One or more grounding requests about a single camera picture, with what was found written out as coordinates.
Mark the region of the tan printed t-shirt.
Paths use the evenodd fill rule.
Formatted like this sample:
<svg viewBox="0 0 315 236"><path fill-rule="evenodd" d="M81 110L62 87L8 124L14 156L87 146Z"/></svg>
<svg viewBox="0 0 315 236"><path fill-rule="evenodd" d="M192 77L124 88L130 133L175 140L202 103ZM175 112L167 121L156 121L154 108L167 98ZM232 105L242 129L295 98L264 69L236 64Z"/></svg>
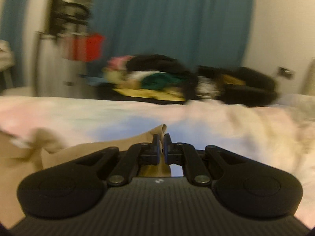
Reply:
<svg viewBox="0 0 315 236"><path fill-rule="evenodd" d="M26 215L60 220L93 208L104 181L128 148L159 143L166 125L131 138L66 148L46 129L34 131L26 147L1 133L1 222L13 226Z"/></svg>

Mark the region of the pile of mixed clothes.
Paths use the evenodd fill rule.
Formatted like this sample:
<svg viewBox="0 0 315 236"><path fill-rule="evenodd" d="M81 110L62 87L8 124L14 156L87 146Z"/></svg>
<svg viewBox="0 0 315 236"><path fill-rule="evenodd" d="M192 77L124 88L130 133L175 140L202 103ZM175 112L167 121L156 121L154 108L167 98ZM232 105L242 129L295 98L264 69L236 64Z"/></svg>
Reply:
<svg viewBox="0 0 315 236"><path fill-rule="evenodd" d="M105 83L97 87L102 100L184 104L197 99L197 75L165 55L113 57L103 72Z"/></svg>

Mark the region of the pastel tie-dye duvet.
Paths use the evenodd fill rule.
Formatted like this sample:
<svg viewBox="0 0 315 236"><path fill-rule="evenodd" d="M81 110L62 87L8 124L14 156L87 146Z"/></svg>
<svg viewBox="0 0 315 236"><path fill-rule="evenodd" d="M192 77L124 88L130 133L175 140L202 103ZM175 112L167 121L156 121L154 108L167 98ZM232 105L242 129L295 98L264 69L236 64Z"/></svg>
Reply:
<svg viewBox="0 0 315 236"><path fill-rule="evenodd" d="M1 98L1 223L23 218L16 190L27 175L108 146L127 148L169 133L197 149L216 145L297 177L303 199L296 217L314 227L314 97L291 94L266 107L218 101L186 105Z"/></svg>

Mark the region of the red bag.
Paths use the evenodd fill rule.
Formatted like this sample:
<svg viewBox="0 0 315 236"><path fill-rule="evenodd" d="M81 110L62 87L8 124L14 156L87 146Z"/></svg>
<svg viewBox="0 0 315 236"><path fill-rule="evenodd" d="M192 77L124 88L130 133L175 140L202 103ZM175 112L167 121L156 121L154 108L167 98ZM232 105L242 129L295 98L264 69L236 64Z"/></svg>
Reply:
<svg viewBox="0 0 315 236"><path fill-rule="evenodd" d="M100 34L72 33L62 39L62 57L71 61L91 62L102 54L105 37Z"/></svg>

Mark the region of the blue curtain right panel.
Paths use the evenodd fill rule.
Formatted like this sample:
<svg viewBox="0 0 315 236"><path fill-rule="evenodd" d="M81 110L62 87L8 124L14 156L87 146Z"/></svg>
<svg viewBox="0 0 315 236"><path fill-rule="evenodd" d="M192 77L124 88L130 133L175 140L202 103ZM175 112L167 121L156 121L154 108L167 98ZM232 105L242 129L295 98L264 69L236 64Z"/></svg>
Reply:
<svg viewBox="0 0 315 236"><path fill-rule="evenodd" d="M101 77L117 56L161 54L187 69L238 68L249 37L253 0L92 0L89 30L105 37L87 66Z"/></svg>

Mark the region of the blue curtain panel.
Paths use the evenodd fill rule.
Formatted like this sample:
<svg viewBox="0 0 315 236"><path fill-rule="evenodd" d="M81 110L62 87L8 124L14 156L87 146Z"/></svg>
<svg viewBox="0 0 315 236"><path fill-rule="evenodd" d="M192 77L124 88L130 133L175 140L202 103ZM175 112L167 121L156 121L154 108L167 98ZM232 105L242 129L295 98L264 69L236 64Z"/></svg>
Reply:
<svg viewBox="0 0 315 236"><path fill-rule="evenodd" d="M92 0L89 30L105 37L87 66L101 77L117 56L161 54L187 69L238 68L249 37L253 0Z"/></svg>
<svg viewBox="0 0 315 236"><path fill-rule="evenodd" d="M14 53L15 65L11 69L14 87L25 84L22 45L27 2L28 0L4 0L1 16L1 39L9 43Z"/></svg>

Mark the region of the quilted beige headboard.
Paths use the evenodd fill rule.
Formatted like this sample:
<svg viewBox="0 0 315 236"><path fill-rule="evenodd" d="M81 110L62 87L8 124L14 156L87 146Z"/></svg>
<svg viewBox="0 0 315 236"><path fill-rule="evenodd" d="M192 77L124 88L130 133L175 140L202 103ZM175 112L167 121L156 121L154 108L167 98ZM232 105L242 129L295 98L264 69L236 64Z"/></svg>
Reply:
<svg viewBox="0 0 315 236"><path fill-rule="evenodd" d="M307 70L307 74L305 75L305 80L302 87L302 94L312 95L314 96L315 89L315 61L314 58Z"/></svg>

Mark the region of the white dressing table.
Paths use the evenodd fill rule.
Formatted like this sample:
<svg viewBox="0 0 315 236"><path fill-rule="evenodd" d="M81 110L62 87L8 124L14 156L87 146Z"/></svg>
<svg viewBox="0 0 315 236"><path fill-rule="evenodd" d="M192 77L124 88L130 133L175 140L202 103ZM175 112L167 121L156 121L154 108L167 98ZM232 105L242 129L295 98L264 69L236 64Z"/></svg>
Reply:
<svg viewBox="0 0 315 236"><path fill-rule="evenodd" d="M14 53L7 41L1 40L0 44L1 73L4 75L4 82L7 89L13 88L13 80L10 69L15 65Z"/></svg>

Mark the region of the blue curtain left panel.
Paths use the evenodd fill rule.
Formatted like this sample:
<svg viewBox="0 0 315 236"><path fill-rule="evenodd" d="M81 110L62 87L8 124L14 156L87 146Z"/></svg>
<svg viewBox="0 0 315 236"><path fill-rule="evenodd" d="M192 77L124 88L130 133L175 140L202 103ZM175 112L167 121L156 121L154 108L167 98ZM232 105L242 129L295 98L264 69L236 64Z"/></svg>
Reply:
<svg viewBox="0 0 315 236"><path fill-rule="evenodd" d="M14 53L15 65L11 69L14 87L25 84L22 45L27 2L28 0L4 0L1 16L1 39L9 43Z"/></svg>

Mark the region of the wall socket with charger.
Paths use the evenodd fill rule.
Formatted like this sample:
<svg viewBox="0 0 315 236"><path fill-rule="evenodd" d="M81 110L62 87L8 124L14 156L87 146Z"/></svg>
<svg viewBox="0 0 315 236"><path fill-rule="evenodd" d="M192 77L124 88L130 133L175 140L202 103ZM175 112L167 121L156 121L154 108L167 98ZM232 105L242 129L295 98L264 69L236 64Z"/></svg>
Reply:
<svg viewBox="0 0 315 236"><path fill-rule="evenodd" d="M277 72L277 75L279 77L284 77L286 79L293 79L294 74L295 74L294 71L287 69L287 68L284 68L284 67L279 67L278 72Z"/></svg>

